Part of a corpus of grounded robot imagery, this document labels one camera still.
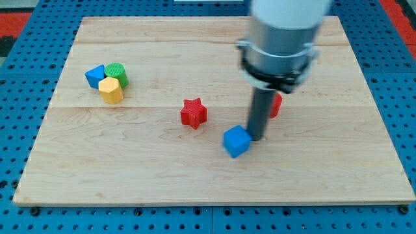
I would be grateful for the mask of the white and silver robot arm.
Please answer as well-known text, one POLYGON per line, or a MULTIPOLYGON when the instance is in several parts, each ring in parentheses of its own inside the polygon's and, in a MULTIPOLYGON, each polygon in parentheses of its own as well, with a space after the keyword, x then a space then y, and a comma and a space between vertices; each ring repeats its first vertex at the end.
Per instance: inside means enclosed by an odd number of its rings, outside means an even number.
POLYGON ((252 0, 240 70, 256 89, 290 94, 309 76, 314 40, 332 0, 252 0))

